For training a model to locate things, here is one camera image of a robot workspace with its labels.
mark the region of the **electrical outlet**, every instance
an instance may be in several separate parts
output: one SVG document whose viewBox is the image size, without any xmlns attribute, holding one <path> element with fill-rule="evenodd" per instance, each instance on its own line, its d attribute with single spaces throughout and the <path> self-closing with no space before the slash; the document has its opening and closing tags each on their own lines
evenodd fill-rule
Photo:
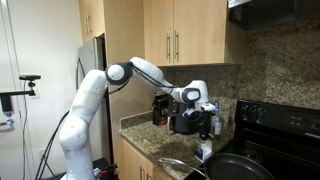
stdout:
<svg viewBox="0 0 320 180">
<path fill-rule="evenodd" d="M 40 90 L 38 88 L 34 88 L 33 91 L 36 95 L 30 96 L 31 99 L 40 99 Z"/>
<path fill-rule="evenodd" d="M 46 151 L 46 148 L 41 148 L 41 149 L 39 149 L 40 159 L 42 159 L 42 155 L 44 154 L 45 151 Z"/>
</svg>

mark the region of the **wooden cabinet door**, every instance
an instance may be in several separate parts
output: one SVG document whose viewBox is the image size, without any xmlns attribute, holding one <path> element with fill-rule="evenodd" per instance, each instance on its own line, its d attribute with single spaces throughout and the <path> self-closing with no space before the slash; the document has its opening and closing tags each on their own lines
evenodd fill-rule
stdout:
<svg viewBox="0 0 320 180">
<path fill-rule="evenodd" d="M 152 163 L 148 164 L 148 173 L 152 175 L 152 177 L 148 178 L 147 180 L 172 180 L 172 178 L 167 175 L 161 168 L 155 166 Z"/>
<path fill-rule="evenodd" d="M 127 141 L 123 142 L 124 152 L 124 174 L 126 179 L 143 180 L 146 179 L 146 162 L 140 153 L 134 149 Z"/>
<path fill-rule="evenodd" d="M 145 59 L 173 64 L 173 0 L 144 0 Z"/>
<path fill-rule="evenodd" d="M 91 34 L 88 27 L 88 16 L 90 14 L 90 0 L 79 0 L 80 9 L 80 22 L 81 22 L 81 33 L 82 43 L 85 44 L 91 39 Z"/>
<path fill-rule="evenodd" d="M 223 63 L 227 0 L 174 0 L 176 65 Z"/>
<path fill-rule="evenodd" d="M 92 37 L 100 36 L 105 32 L 103 0 L 91 0 L 90 15 L 91 15 L 90 26 L 92 31 Z"/>
<path fill-rule="evenodd" d="M 161 168 L 153 164 L 126 140 L 123 141 L 124 174 L 126 179 L 171 180 Z"/>
<path fill-rule="evenodd" d="M 104 33 L 103 0 L 79 0 L 82 43 Z"/>
</svg>

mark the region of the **white wall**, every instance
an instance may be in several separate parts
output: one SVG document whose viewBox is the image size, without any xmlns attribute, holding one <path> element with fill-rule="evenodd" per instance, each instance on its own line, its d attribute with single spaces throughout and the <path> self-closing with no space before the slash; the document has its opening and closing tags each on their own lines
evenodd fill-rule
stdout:
<svg viewBox="0 0 320 180">
<path fill-rule="evenodd" d="M 79 6 L 77 0 L 9 0 L 8 3 L 20 74 L 41 75 L 41 80 L 36 81 L 40 98 L 27 97 L 28 128 L 37 168 L 38 150 L 46 147 L 76 93 L 74 68 L 77 49 L 82 45 Z M 54 172 L 62 172 L 65 163 L 57 140 L 58 136 L 49 165 Z"/>
<path fill-rule="evenodd" d="M 17 71 L 16 56 L 13 46 L 13 36 L 10 26 L 10 18 L 8 14 L 8 8 L 5 1 L 1 0 L 0 4 L 0 92 L 10 92 L 15 90 L 21 90 L 19 80 L 14 81 L 14 73 Z M 22 121 L 23 118 L 19 116 L 18 98 L 19 96 L 12 97 L 12 103 L 14 111 L 12 112 L 11 119 L 14 120 L 13 125 L 0 126 L 0 179 L 29 179 L 30 166 L 23 167 L 23 151 L 22 151 Z M 8 120 L 4 113 L 0 113 L 0 122 Z M 31 164 L 34 167 L 33 158 L 25 158 L 25 164 Z"/>
</svg>

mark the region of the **black pan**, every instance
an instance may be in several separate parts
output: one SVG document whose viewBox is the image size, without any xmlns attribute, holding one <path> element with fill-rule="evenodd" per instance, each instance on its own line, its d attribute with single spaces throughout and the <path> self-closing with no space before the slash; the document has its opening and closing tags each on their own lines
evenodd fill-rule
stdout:
<svg viewBox="0 0 320 180">
<path fill-rule="evenodd" d="M 210 180 L 275 180 L 263 166 L 236 154 L 214 154 L 204 166 Z"/>
</svg>

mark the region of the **frying pan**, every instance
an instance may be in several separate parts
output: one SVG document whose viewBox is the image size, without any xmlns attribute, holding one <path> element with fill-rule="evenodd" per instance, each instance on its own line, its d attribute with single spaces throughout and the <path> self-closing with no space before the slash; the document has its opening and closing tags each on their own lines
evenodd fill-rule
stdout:
<svg viewBox="0 0 320 180">
<path fill-rule="evenodd" d="M 199 172 L 208 180 L 275 180 L 272 174 L 253 160 L 231 153 L 219 153 L 204 163 L 204 174 L 199 170 L 172 158 L 160 158 L 159 162 L 182 165 Z"/>
</svg>

